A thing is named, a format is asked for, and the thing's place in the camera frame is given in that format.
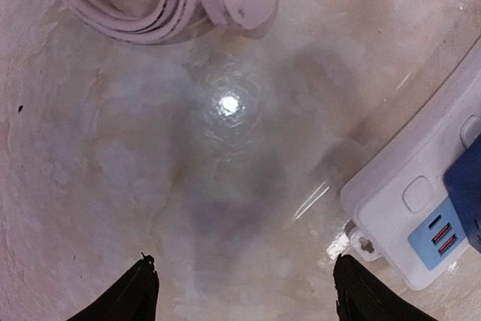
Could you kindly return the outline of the white multicolour power strip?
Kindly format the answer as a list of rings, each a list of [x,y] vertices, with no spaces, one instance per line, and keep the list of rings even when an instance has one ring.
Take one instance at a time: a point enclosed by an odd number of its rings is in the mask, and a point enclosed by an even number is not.
[[[342,188],[346,235],[366,261],[384,258],[414,290],[468,248],[444,183],[480,138],[480,45],[384,148]]]

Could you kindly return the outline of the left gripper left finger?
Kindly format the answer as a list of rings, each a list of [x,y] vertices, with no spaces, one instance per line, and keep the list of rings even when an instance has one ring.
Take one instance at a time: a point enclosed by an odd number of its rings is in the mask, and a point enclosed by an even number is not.
[[[74,315],[76,320],[154,321],[159,295],[154,258],[142,255],[93,303]]]

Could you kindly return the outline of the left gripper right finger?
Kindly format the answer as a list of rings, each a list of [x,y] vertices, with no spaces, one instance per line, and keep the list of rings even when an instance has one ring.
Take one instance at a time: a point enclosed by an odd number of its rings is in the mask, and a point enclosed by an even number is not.
[[[340,320],[427,320],[428,315],[390,290],[351,255],[333,270]]]

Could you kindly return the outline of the dark blue cube socket adapter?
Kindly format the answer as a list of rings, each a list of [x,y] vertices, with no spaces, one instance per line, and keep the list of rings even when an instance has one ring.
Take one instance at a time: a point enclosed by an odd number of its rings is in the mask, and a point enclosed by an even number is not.
[[[469,244],[480,253],[480,139],[451,165],[443,181]]]

